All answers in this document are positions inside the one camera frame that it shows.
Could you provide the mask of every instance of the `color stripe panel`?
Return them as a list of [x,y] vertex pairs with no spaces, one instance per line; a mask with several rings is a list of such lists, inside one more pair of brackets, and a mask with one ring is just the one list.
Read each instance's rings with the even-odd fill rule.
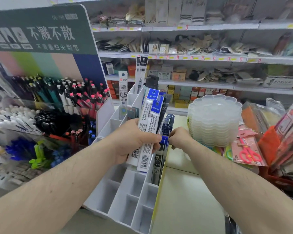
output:
[[24,75],[25,71],[21,68],[11,54],[11,52],[0,51],[0,62],[8,69],[12,75]]
[[98,55],[73,54],[82,78],[92,80],[99,87],[103,83],[106,88],[105,74],[101,67],[101,60]]
[[31,55],[41,69],[43,76],[63,78],[50,53],[32,52]]
[[11,52],[11,54],[18,62],[18,65],[23,68],[26,75],[42,74],[30,52]]
[[51,53],[51,56],[63,78],[68,77],[77,81],[83,81],[72,54]]

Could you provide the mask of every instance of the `white cardboard divider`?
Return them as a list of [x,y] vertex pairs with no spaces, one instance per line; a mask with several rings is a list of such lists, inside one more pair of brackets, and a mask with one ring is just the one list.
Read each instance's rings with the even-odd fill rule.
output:
[[[144,87],[139,94],[128,93],[128,105],[141,108]],[[107,137],[127,121],[120,120],[119,108],[106,122],[94,143]],[[151,232],[152,214],[155,206],[158,186],[151,184],[154,156],[147,173],[137,171],[137,167],[128,164],[111,168],[85,201],[84,206],[94,214],[114,221],[142,234]]]

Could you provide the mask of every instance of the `pink scissors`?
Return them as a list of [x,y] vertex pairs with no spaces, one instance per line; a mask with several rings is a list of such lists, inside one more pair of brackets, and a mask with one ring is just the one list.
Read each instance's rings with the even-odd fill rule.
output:
[[239,157],[242,161],[244,161],[247,164],[251,164],[252,162],[262,162],[262,157],[258,154],[255,153],[253,150],[250,149],[250,146],[248,146],[245,142],[244,139],[239,138],[241,144],[245,144],[242,145],[243,149],[242,151],[239,153]]

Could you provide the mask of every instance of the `person's right hand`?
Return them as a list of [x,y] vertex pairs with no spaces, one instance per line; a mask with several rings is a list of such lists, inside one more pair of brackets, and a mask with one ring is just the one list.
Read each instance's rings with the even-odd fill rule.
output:
[[192,140],[192,137],[186,129],[178,127],[169,134],[168,140],[172,144],[172,149],[183,149]]

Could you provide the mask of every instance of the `forearm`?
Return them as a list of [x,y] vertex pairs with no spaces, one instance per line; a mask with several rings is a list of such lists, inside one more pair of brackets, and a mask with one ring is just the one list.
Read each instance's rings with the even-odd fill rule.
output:
[[293,201],[283,192],[194,140],[184,152],[243,234],[293,233]]
[[102,140],[1,197],[0,234],[58,233],[112,166],[111,153]]

